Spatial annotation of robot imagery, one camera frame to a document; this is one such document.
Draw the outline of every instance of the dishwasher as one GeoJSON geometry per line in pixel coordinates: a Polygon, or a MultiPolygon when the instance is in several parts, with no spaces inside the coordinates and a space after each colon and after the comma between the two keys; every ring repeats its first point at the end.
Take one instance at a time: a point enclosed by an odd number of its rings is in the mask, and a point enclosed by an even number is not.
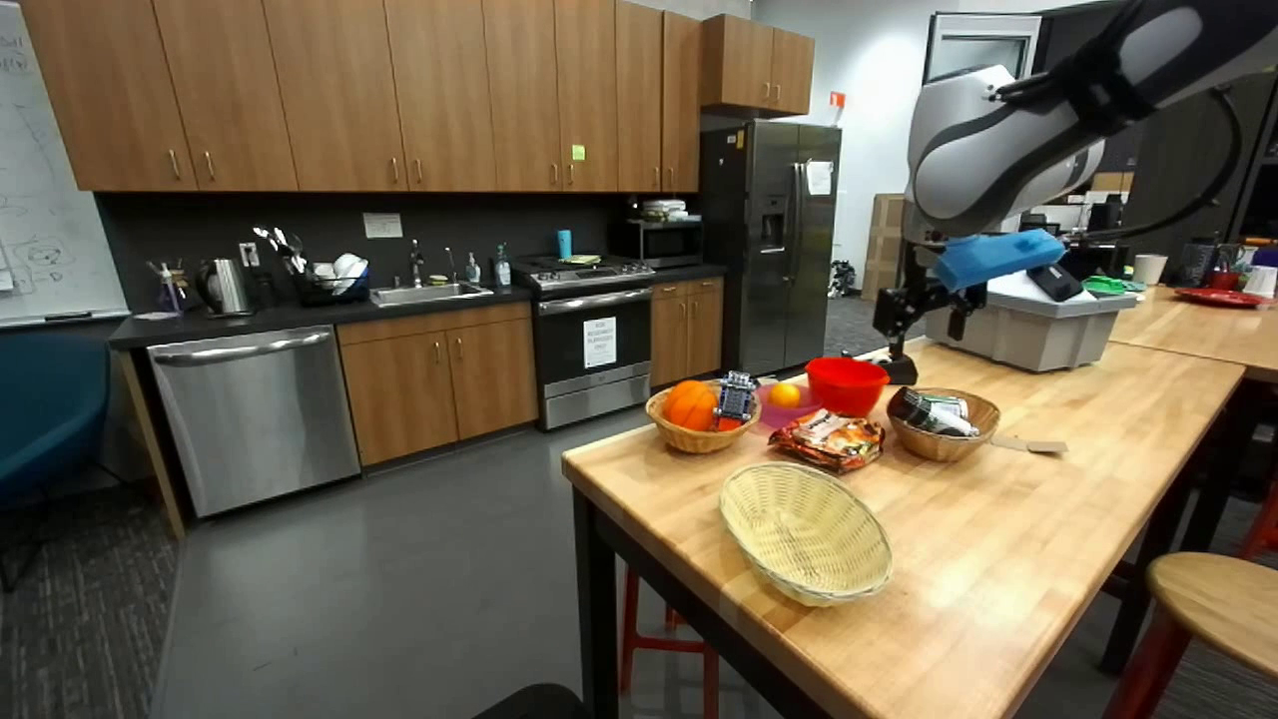
{"type": "Polygon", "coordinates": [[[151,345],[197,517],[360,475],[332,328],[151,345]]]}

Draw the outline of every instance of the oven handle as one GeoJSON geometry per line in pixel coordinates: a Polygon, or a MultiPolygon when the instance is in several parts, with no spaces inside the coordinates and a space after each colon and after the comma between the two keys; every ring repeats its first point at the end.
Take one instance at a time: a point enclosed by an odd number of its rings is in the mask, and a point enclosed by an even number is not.
{"type": "Polygon", "coordinates": [[[620,305],[649,305],[650,288],[635,290],[594,290],[594,294],[569,294],[569,298],[540,298],[540,317],[573,317],[573,312],[592,312],[592,308],[620,308],[620,305]]]}

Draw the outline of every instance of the black countertop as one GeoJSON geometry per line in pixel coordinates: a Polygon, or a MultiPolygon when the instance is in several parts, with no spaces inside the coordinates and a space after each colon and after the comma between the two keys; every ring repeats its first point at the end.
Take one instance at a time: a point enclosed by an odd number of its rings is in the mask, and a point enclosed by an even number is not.
{"type": "MultiPolygon", "coordinates": [[[[694,264],[694,266],[667,266],[649,277],[643,285],[675,285],[675,281],[701,281],[701,277],[725,277],[719,264],[694,264]]],[[[205,337],[249,337],[249,333],[280,333],[280,328],[304,328],[304,324],[369,324],[369,318],[395,318],[395,317],[434,317],[434,312],[462,312],[462,308],[496,308],[496,305],[533,305],[533,288],[502,288],[496,294],[476,294],[461,305],[408,305],[408,308],[377,308],[369,298],[360,305],[280,305],[253,317],[186,317],[186,318],[124,318],[112,333],[112,348],[150,348],[150,345],[175,345],[175,340],[205,340],[205,337]]]]}

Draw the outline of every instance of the lower cabinet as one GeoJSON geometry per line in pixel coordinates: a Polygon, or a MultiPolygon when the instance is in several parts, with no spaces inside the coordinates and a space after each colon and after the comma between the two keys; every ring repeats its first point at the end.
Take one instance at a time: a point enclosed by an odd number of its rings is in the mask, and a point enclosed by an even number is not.
{"type": "Polygon", "coordinates": [[[339,328],[365,463],[534,420],[528,305],[339,328]]]}
{"type": "Polygon", "coordinates": [[[725,281],[650,288],[650,384],[681,384],[725,368],[725,281]]]}

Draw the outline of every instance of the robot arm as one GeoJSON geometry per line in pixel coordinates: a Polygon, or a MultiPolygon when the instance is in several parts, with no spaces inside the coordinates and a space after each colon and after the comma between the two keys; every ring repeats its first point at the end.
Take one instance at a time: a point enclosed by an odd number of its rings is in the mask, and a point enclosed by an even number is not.
{"type": "Polygon", "coordinates": [[[922,272],[907,246],[904,285],[879,294],[876,328],[891,340],[891,380],[914,384],[907,328],[932,308],[959,305],[951,333],[983,305],[983,285],[1060,250],[996,233],[1006,215],[1061,196],[1095,177],[1103,137],[1148,119],[1196,91],[1265,71],[1278,60],[1278,0],[1131,0],[1087,48],[1060,68],[1012,79],[979,68],[927,83],[912,119],[912,201],[936,226],[940,264],[922,272]]]}

